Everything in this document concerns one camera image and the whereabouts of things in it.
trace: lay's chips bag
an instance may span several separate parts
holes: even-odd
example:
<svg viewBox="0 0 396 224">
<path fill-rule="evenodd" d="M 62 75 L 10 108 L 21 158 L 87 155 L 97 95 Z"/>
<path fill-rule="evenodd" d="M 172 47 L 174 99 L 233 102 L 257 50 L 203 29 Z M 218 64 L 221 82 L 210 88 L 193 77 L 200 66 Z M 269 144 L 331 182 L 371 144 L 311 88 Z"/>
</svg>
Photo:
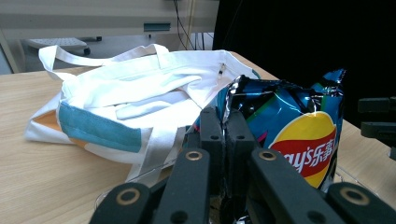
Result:
<svg viewBox="0 0 396 224">
<path fill-rule="evenodd" d="M 345 72 L 327 73 L 310 89 L 241 76 L 210 105 L 223 123 L 232 108 L 241 111 L 262 147 L 278 150 L 311 186 L 326 190 L 335 174 Z"/>
</svg>

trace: wooden table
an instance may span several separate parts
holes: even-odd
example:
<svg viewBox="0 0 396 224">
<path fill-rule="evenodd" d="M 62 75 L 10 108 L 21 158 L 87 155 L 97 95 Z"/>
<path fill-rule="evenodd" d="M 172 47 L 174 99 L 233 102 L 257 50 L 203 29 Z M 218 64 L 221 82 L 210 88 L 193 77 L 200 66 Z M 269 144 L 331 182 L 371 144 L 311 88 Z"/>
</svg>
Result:
<svg viewBox="0 0 396 224">
<path fill-rule="evenodd" d="M 235 54 L 262 78 L 276 79 Z M 88 68 L 66 69 L 73 74 Z M 0 76 L 0 222 L 88 223 L 98 196 L 125 180 L 130 165 L 70 145 L 30 142 L 28 119 L 61 87 L 46 72 Z M 396 208 L 396 161 L 389 148 L 344 123 L 338 172 Z"/>
</svg>

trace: red and yellow logo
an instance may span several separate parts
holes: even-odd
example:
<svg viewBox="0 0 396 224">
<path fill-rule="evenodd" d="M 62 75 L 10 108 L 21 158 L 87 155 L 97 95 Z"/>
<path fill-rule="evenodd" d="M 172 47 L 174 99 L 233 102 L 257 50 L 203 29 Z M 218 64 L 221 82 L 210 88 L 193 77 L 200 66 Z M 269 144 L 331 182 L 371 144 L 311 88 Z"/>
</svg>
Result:
<svg viewBox="0 0 396 224">
<path fill-rule="evenodd" d="M 327 113 L 308 113 L 284 127 L 269 148 L 282 153 L 317 188 L 329 169 L 335 134 L 336 128 Z"/>
</svg>

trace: tote bag handle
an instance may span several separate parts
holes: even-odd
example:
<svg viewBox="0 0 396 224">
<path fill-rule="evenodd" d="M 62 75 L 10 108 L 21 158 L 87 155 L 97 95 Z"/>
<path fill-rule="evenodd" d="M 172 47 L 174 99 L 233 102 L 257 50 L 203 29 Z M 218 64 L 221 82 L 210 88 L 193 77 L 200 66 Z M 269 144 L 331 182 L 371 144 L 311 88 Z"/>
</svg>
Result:
<svg viewBox="0 0 396 224">
<path fill-rule="evenodd" d="M 161 55 L 167 52 L 169 52 L 169 50 L 166 47 L 157 44 L 151 44 L 146 47 L 140 46 L 130 49 L 112 58 L 91 59 L 71 54 L 61 47 L 55 45 L 40 49 L 38 51 L 38 58 L 53 79 L 61 79 L 65 81 L 67 79 L 74 78 L 75 76 L 69 73 L 54 72 L 53 65 L 55 63 L 55 59 L 81 66 L 106 66 L 151 54 Z"/>
</svg>

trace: white tote bag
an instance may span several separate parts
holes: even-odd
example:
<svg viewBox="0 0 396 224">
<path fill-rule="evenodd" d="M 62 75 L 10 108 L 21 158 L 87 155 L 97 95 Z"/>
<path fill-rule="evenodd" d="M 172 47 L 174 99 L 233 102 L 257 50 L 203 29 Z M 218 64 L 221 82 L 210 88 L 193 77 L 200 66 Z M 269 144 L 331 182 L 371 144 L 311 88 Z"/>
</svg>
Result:
<svg viewBox="0 0 396 224">
<path fill-rule="evenodd" d="M 29 120 L 28 140 L 77 144 L 132 164 L 126 181 L 173 161 L 200 111 L 235 78 L 259 76 L 226 50 L 169 52 L 160 45 L 109 59 L 72 55 L 58 46 L 39 58 L 61 91 Z M 75 76 L 53 70 L 55 59 L 99 66 Z M 154 172 L 149 181 L 156 181 Z"/>
</svg>

